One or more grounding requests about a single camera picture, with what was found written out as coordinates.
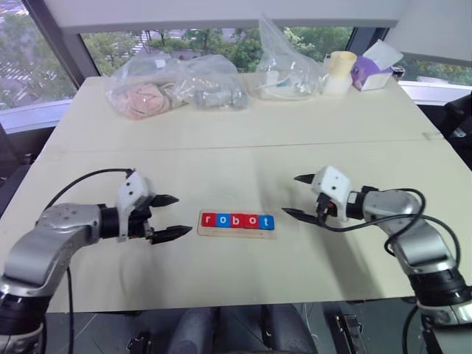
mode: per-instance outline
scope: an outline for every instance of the tissue box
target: tissue box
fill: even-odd
[[[351,70],[353,85],[359,91],[382,89],[393,71],[390,68],[380,70],[369,58],[358,57]]]

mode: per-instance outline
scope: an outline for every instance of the blue letter block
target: blue letter block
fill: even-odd
[[[274,217],[272,215],[261,215],[259,217],[259,229],[261,230],[275,229]]]
[[[217,214],[216,215],[216,227],[229,227],[231,224],[230,214]]]

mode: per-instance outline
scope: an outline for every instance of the floor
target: floor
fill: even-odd
[[[364,325],[363,338],[368,353],[401,353],[403,322],[412,305],[400,299],[348,304],[346,302],[294,304],[303,320],[309,324],[320,354],[336,353],[330,329],[323,314],[327,306],[339,306],[343,313],[354,313]],[[109,313],[75,314],[75,352],[89,354],[129,353],[129,339],[143,330],[153,334],[154,353],[165,353],[173,329],[183,309],[149,310],[132,316]],[[221,309],[221,324],[215,338],[215,353],[235,350],[264,350],[260,327],[260,306],[235,306]],[[47,315],[47,353],[67,353],[68,315]],[[409,353],[426,353],[420,332],[419,316],[409,331]]]

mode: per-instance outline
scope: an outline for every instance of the plastic bag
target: plastic bag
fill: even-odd
[[[162,114],[184,104],[174,96],[176,78],[185,65],[170,56],[137,55],[105,80],[105,94],[130,119]]]
[[[250,81],[250,92],[262,100],[305,100],[320,89],[325,71],[298,53],[274,22],[259,19],[263,56]]]
[[[187,69],[176,82],[174,95],[199,108],[241,109],[248,94],[236,66],[222,55],[205,55],[184,62]]]

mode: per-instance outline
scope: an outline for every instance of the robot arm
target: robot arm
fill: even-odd
[[[150,207],[177,201],[155,195],[133,172],[120,187],[115,207],[59,204],[45,210],[11,249],[0,278],[0,353],[39,353],[44,314],[78,249],[100,238],[142,237],[155,244],[188,233],[188,226],[158,232],[149,227]]]
[[[412,222],[420,205],[403,190],[379,191],[363,187],[353,191],[349,179],[332,166],[324,167],[316,175],[295,178],[309,183],[318,195],[317,215],[302,210],[284,210],[296,219],[330,228],[327,216],[346,221],[348,218],[378,221],[377,225],[390,237]],[[423,218],[392,240],[391,247],[403,272],[409,278],[417,297],[418,307],[434,326],[472,323],[472,293],[457,268],[456,260],[444,243],[441,234]]]

